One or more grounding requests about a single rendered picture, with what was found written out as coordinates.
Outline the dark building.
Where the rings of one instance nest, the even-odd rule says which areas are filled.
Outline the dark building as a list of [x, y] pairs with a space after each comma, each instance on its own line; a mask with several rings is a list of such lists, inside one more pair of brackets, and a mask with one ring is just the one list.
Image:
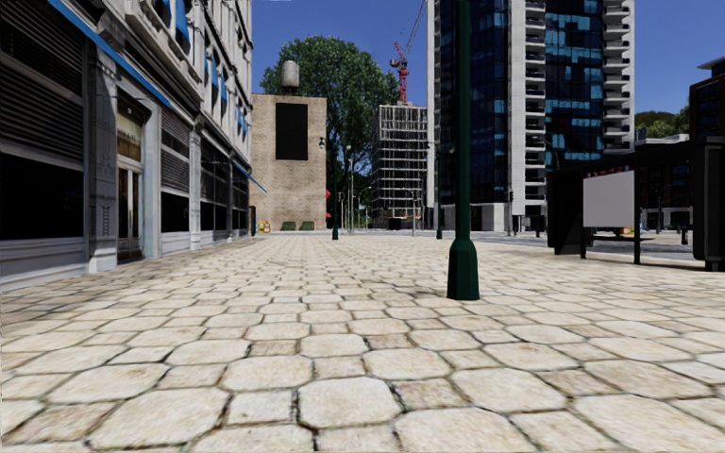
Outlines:
[[725, 56], [700, 66], [711, 76], [689, 89], [689, 135], [691, 140], [725, 136]]

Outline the green pole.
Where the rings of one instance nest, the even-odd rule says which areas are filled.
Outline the green pole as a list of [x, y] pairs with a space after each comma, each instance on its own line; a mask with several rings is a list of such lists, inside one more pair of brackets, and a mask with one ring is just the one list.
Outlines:
[[471, 240], [470, 207], [470, 0], [455, 0], [455, 239], [449, 250], [447, 296], [480, 298], [477, 249]]
[[435, 189], [436, 189], [436, 240], [443, 239], [443, 213], [441, 196], [441, 151], [435, 148]]

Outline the black bus shelter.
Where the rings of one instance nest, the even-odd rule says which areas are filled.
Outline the black bus shelter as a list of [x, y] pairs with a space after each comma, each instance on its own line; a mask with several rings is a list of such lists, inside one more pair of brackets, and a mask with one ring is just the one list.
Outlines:
[[548, 246], [557, 255], [586, 256], [589, 227], [639, 228], [644, 168], [692, 164], [693, 255], [710, 272], [725, 272], [725, 137], [655, 145], [548, 173]]

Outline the pale stone building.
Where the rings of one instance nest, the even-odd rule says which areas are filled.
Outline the pale stone building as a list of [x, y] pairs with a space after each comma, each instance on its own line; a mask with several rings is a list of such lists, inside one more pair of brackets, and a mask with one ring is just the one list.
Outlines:
[[0, 0], [0, 290], [248, 235], [251, 0]]

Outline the red crane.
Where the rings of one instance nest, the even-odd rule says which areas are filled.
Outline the red crane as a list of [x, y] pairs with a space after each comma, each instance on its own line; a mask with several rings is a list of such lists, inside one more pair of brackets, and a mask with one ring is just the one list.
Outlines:
[[419, 27], [423, 13], [426, 11], [428, 0], [421, 0], [417, 14], [415, 16], [411, 33], [404, 46], [401, 46], [399, 42], [394, 43], [394, 47], [397, 51], [398, 58], [390, 60], [390, 66], [395, 68], [398, 73], [398, 103], [406, 105], [407, 99], [407, 78], [410, 72], [408, 71], [408, 59], [407, 56], [411, 52], [413, 43]]

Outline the tan brick building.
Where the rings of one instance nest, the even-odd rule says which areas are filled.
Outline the tan brick building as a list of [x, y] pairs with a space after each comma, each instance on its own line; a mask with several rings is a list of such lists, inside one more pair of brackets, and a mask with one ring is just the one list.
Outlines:
[[280, 94], [255, 94], [251, 124], [252, 176], [260, 183], [250, 191], [255, 219], [275, 231], [285, 221], [327, 221], [327, 152], [319, 147], [327, 135], [327, 99], [300, 94], [301, 75], [293, 60], [282, 63]]

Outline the tree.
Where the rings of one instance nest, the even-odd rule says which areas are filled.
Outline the tree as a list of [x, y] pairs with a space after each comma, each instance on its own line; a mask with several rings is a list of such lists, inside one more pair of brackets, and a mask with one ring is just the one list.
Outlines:
[[300, 69], [300, 94], [327, 99], [327, 221], [332, 219], [332, 168], [337, 168], [337, 197], [348, 193], [349, 164], [346, 146], [352, 145], [354, 171], [367, 165], [372, 150], [372, 125], [378, 106], [396, 99], [396, 80], [383, 72], [371, 55], [354, 43], [338, 38], [309, 36], [282, 45], [278, 62], [265, 69], [259, 94], [280, 94], [282, 63], [295, 61]]

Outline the green street lamp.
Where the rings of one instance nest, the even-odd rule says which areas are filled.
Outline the green street lamp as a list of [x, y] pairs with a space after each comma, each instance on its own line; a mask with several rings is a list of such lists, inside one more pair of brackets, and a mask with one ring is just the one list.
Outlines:
[[[326, 139], [324, 137], [320, 137], [319, 139], [319, 147], [321, 149], [326, 148]], [[333, 211], [332, 211], [332, 235], [331, 239], [333, 241], [339, 240], [339, 232], [338, 232], [338, 210], [337, 210], [337, 168], [336, 168], [336, 158], [334, 156], [334, 152], [331, 155], [331, 168], [332, 168], [332, 203], [333, 203]]]

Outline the building under construction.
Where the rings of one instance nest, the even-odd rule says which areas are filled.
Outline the building under construction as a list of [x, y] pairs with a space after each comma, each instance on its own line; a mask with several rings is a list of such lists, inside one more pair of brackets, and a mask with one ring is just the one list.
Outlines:
[[376, 228], [421, 225], [428, 167], [427, 110], [406, 103], [379, 106], [372, 155]]

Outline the low pale building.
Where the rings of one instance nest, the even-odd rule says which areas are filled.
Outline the low pale building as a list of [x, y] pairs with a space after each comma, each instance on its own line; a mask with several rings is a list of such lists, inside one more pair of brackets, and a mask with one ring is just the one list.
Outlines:
[[669, 135], [663, 138], [651, 137], [646, 127], [637, 128], [634, 131], [634, 144], [636, 147], [644, 145], [660, 145], [660, 144], [673, 144], [682, 143], [690, 139], [687, 133], [679, 133]]

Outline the glass tower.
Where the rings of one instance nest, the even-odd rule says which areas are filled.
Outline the glass tower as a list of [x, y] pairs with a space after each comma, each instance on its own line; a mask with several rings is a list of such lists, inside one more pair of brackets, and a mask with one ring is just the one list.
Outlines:
[[543, 229], [550, 171], [634, 145], [633, 0], [470, 0], [471, 225]]

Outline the grey street lamp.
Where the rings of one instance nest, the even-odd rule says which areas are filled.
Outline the grey street lamp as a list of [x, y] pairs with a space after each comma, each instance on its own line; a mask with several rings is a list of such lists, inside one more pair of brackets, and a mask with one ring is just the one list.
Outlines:
[[355, 171], [354, 171], [354, 154], [353, 154], [353, 151], [352, 151], [352, 145], [351, 144], [348, 144], [346, 146], [346, 151], [347, 151], [347, 154], [349, 155], [348, 156], [348, 164], [349, 164], [349, 171], [348, 171], [349, 172], [349, 181], [348, 181], [349, 182], [349, 184], [348, 184], [348, 186], [349, 186], [348, 187], [348, 197], [349, 197], [349, 201], [348, 201], [348, 208], [349, 208], [349, 214], [348, 214], [347, 224], [348, 224], [349, 233], [352, 235], [352, 234], [354, 234], [354, 225], [353, 225], [353, 220], [354, 220], [353, 210], [354, 209], [353, 209], [353, 202], [354, 202], [354, 173], [355, 173]]

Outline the trees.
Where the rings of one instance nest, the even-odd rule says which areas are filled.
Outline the trees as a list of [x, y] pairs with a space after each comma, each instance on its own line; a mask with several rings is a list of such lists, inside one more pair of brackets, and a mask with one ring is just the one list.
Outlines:
[[648, 138], [664, 138], [676, 134], [689, 133], [689, 107], [683, 107], [678, 113], [665, 111], [645, 111], [634, 116], [635, 127], [644, 127]]

